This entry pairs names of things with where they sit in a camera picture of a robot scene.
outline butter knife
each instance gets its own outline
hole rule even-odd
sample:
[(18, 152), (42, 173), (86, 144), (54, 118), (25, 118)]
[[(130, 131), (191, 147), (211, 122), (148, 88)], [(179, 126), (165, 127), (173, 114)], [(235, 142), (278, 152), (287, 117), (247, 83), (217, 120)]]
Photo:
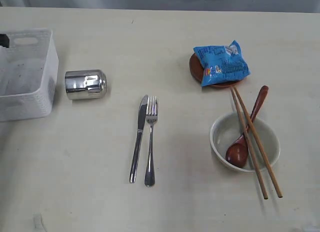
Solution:
[(147, 114), (147, 104), (148, 104), (148, 95), (145, 95), (140, 103), (139, 113), (138, 113), (138, 130), (136, 133), (136, 141), (134, 147), (134, 155), (132, 158), (132, 165), (130, 171), (129, 182), (134, 183), (136, 181), (136, 172), (138, 168), (138, 160), (139, 160), (139, 152), (140, 152), (140, 145), (142, 139), (142, 133), (144, 131), (145, 122), (146, 122), (146, 114)]

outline white table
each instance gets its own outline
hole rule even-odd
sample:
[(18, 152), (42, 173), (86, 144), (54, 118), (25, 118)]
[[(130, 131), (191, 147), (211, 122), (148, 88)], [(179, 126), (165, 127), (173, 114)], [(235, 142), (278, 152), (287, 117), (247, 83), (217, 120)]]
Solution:
[[(52, 113), (0, 123), (0, 230), (32, 231), (41, 213), (55, 231), (300, 231), (320, 224), (320, 14), (0, 8), (0, 28), (53, 29), (59, 75)], [(260, 117), (276, 131), (269, 200), (254, 174), (212, 155), (209, 128), (232, 110), (230, 91), (201, 89), (189, 74), (194, 46), (236, 39), (252, 74), (238, 89), (250, 110), (269, 86)], [(98, 68), (109, 91), (72, 102), (69, 70)], [(149, 133), (129, 184), (137, 113), (159, 97), (156, 184), (144, 185)]]

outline blue snack bag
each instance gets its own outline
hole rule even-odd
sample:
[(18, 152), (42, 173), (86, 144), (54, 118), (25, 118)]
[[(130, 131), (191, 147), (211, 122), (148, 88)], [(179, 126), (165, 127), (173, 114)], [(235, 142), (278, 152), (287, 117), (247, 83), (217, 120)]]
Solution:
[(250, 74), (236, 41), (230, 46), (195, 47), (194, 53), (204, 68), (201, 86), (242, 80)]

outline wooden chopstick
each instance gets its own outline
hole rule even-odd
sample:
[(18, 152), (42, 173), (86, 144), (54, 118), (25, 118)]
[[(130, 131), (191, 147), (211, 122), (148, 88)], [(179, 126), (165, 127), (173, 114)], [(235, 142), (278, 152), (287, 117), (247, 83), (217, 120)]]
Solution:
[(271, 177), (271, 181), (272, 181), (272, 183), (273, 183), (273, 185), (274, 185), (274, 188), (275, 188), (275, 190), (276, 190), (276, 194), (278, 195), (279, 198), (282, 198), (283, 195), (282, 195), (281, 190), (280, 190), (280, 188), (279, 188), (279, 185), (278, 185), (276, 176), (275, 176), (275, 174), (273, 173), (273, 170), (272, 170), (272, 168), (271, 168), (271, 166), (270, 166), (268, 157), (267, 157), (267, 155), (266, 155), (266, 153), (265, 153), (265, 150), (264, 150), (263, 145), (261, 144), (261, 140), (260, 140), (260, 138), (259, 138), (259, 136), (258, 136), (258, 133), (257, 133), (257, 131), (256, 131), (256, 128), (254, 127), (254, 124), (252, 123), (252, 121), (251, 121), (251, 119), (250, 119), (250, 115), (249, 115), (249, 113), (248, 113), (248, 111), (247, 111), (247, 109), (246, 109), (246, 107), (245, 107), (245, 105), (244, 105), (244, 102), (243, 102), (243, 100), (242, 100), (242, 98), (241, 98), (238, 90), (237, 90), (235, 87), (233, 87), (233, 88), (234, 88), (234, 91), (235, 91), (235, 93), (236, 93), (236, 96), (237, 96), (238, 99), (239, 99), (239, 102), (240, 102), (240, 105), (241, 105), (242, 110), (243, 110), (243, 112), (244, 112), (245, 118), (247, 119), (248, 125), (249, 125), (249, 127), (250, 127), (250, 129), (251, 129), (251, 131), (252, 131), (252, 134), (253, 134), (254, 138), (255, 138), (256, 144), (258, 145), (258, 148), (259, 148), (260, 153), (261, 153), (261, 156), (262, 156), (262, 158), (263, 158), (263, 160), (264, 160), (265, 166), (266, 166), (266, 168), (267, 168), (267, 170), (268, 170), (268, 172), (269, 172), (269, 175), (270, 175), (270, 177)]
[(253, 162), (253, 166), (254, 166), (254, 169), (255, 169), (255, 172), (256, 172), (256, 176), (258, 177), (258, 181), (259, 181), (260, 188), (261, 188), (261, 191), (262, 191), (262, 194), (263, 194), (263, 198), (264, 199), (268, 199), (266, 187), (265, 187), (264, 181), (262, 179), (261, 172), (259, 170), (259, 165), (258, 165), (258, 162), (257, 162), (255, 151), (254, 151), (254, 148), (252, 146), (251, 140), (249, 138), (249, 135), (248, 135), (248, 132), (247, 132), (247, 129), (246, 129), (245, 120), (243, 119), (242, 113), (240, 111), (239, 104), (237, 102), (235, 93), (233, 91), (233, 87), (231, 87), (231, 93), (232, 93), (232, 98), (233, 98), (234, 105), (235, 105), (235, 108), (236, 108), (236, 112), (238, 113), (238, 117), (239, 117), (240, 123), (242, 125), (242, 129), (243, 129), (243, 133), (244, 133), (244, 136), (245, 136), (245, 139), (246, 139), (246, 143), (248, 144), (249, 152), (250, 152), (251, 159), (252, 159), (252, 162)]

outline wooden plate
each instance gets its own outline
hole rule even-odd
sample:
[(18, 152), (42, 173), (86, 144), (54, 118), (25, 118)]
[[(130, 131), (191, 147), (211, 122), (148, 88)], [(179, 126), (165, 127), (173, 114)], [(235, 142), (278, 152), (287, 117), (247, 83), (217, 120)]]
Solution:
[[(191, 75), (198, 81), (202, 82), (202, 78), (204, 76), (204, 68), (202, 67), (198, 57), (193, 53), (193, 55), (190, 57), (189, 60), (189, 67)], [(239, 81), (232, 81), (232, 82), (226, 82), (226, 83), (217, 83), (212, 84), (210, 87), (213, 88), (229, 88), (237, 83), (239, 83), (242, 80)]]

